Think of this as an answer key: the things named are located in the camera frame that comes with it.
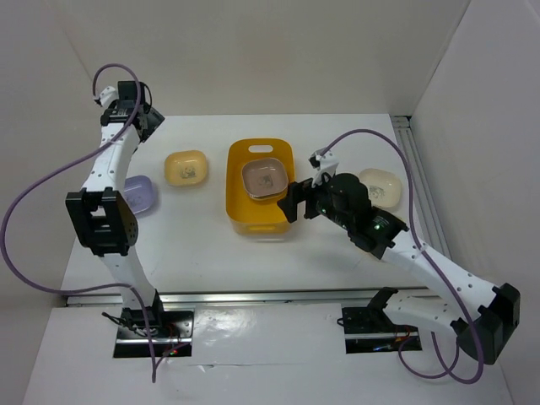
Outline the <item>pink panda plate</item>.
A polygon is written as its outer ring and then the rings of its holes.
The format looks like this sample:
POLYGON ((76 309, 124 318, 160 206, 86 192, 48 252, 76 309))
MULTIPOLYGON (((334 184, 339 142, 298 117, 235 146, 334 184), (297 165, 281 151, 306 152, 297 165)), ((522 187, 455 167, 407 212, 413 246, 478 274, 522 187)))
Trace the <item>pink panda plate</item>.
POLYGON ((243 187, 254 200, 275 197, 285 191, 289 178, 284 164, 275 158, 256 159, 241 169, 243 187))

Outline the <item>yellow panda plate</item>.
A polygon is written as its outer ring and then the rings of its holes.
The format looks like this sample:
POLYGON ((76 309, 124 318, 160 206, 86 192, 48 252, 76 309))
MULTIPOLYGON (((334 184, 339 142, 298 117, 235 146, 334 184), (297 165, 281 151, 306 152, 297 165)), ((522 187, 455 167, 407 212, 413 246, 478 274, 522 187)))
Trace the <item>yellow panda plate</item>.
POLYGON ((170 186, 195 186, 206 180, 208 160, 199 150, 174 152, 166 157, 164 177, 170 186))

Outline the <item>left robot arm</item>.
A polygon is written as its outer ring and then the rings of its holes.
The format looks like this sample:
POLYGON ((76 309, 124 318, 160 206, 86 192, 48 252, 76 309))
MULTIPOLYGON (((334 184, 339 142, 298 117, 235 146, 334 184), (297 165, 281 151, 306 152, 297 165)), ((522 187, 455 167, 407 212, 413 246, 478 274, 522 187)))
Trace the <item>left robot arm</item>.
POLYGON ((104 89, 99 102, 101 142, 105 150, 94 161, 89 177, 65 203, 81 246, 88 248, 121 284, 121 318, 149 337, 166 327, 163 303, 148 281, 138 258, 138 221, 127 204, 124 185, 132 156, 165 118, 152 106, 145 83, 120 81, 104 89))

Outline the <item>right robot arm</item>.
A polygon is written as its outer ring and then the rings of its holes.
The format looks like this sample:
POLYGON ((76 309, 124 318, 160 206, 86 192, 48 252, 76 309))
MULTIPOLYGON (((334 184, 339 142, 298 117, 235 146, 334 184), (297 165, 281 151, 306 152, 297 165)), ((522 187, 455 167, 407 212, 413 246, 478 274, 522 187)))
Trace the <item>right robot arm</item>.
POLYGON ((329 219, 360 250, 406 271, 440 297, 434 303, 395 288, 380 289, 368 304, 374 329, 395 324, 447 333, 471 358, 484 365, 496 362, 520 322, 521 295, 515 287, 497 286, 441 255, 398 217, 373 206, 355 175, 326 175, 319 185, 293 182, 278 207, 293 223, 300 203, 305 219, 329 219))

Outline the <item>yellow plastic bin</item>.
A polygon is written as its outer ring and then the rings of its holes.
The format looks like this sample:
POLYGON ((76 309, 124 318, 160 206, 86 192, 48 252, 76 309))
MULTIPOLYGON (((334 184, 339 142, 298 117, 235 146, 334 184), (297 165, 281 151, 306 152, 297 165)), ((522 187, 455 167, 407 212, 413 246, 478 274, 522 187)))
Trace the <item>yellow plastic bin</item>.
POLYGON ((289 143, 278 138, 246 138, 229 148, 225 177, 225 211, 240 235, 273 235, 289 230, 289 222, 277 202, 286 191, 263 200, 250 198, 242 183, 242 167, 256 159, 275 158, 285 166, 289 183, 295 180, 294 154, 289 143))

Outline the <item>purple plate left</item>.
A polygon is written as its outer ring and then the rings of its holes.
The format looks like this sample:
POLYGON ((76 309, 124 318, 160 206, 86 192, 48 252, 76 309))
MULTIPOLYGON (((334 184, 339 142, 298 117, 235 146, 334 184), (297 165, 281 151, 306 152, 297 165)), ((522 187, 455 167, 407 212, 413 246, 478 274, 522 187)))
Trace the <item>purple plate left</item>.
POLYGON ((128 177, 123 195, 128 207, 136 217, 143 217, 158 207, 158 193, 151 179, 145 175, 128 177))

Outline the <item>cream plate far right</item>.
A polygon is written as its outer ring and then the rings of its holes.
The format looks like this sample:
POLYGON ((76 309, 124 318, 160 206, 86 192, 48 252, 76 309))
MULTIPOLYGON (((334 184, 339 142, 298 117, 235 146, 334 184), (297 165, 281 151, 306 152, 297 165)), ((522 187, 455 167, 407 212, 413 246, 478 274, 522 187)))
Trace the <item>cream plate far right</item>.
POLYGON ((402 182, 393 173, 369 168, 358 173, 359 181, 367 187, 369 198, 378 208, 397 208, 402 196, 402 182))

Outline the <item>aluminium rail front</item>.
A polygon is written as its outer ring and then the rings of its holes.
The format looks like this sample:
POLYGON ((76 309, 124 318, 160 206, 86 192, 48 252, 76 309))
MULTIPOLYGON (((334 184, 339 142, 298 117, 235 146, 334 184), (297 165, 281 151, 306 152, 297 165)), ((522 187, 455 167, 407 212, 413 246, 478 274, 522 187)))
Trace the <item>aluminium rail front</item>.
MULTIPOLYGON (((326 289, 326 290, 289 290, 271 292, 228 292, 228 293, 184 293, 160 294, 164 305, 188 304, 253 304, 253 303, 296 303, 315 301, 360 301, 370 300, 379 289, 326 289)), ((401 292, 415 297, 435 297, 430 290, 404 288, 401 292)), ((120 305, 122 298, 119 294, 87 294, 69 296, 66 298, 67 306, 109 306, 120 305)))

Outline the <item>aluminium rail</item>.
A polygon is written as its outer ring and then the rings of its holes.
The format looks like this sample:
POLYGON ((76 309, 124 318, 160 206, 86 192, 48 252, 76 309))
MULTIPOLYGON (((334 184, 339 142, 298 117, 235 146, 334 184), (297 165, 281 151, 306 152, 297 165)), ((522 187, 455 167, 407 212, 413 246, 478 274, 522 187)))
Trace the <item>aluminium rail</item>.
POLYGON ((422 165, 408 116, 391 116, 397 142, 408 159, 414 186, 414 206, 423 239, 443 255, 449 253, 435 202, 422 165))
MULTIPOLYGON (((164 305, 188 304, 253 304, 253 303, 296 303, 315 301, 360 301, 370 300, 379 289, 326 289, 326 290, 289 290, 271 292, 228 292, 228 293, 184 293, 160 294, 164 305)), ((401 292, 415 297, 435 297, 430 290, 404 288, 401 292)), ((119 294, 87 294, 69 296, 66 298, 67 306, 109 306, 120 305, 122 298, 119 294)))

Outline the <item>aluminium rail right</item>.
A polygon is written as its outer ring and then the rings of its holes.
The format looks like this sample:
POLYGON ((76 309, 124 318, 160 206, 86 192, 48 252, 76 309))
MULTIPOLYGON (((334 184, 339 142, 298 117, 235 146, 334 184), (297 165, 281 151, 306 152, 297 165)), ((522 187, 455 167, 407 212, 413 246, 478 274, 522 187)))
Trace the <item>aluminium rail right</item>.
POLYGON ((391 116, 397 142, 408 159, 414 186, 414 206, 423 239, 443 255, 449 253, 435 202, 422 165, 408 116, 391 116))

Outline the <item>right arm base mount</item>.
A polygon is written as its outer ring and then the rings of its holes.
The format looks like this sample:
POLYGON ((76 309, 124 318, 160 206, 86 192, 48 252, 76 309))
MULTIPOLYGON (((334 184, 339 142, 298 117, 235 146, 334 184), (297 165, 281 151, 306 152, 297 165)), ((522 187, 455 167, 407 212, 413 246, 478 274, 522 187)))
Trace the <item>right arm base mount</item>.
POLYGON ((416 327, 395 325, 381 312, 363 307, 343 307, 337 324, 343 329, 347 354, 420 351, 416 327))

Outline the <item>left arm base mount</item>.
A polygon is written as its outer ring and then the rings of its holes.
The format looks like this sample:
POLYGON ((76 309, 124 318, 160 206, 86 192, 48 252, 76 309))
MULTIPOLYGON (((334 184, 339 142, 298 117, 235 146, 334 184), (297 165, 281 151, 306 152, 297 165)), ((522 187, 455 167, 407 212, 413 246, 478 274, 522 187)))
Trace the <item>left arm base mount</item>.
MULTIPOLYGON (((192 356, 194 316, 193 309, 167 310, 163 313, 163 324, 150 329, 157 359, 164 354, 171 358, 192 356)), ((117 326, 114 359, 150 357, 147 333, 143 327, 128 326, 119 317, 107 317, 117 326)))

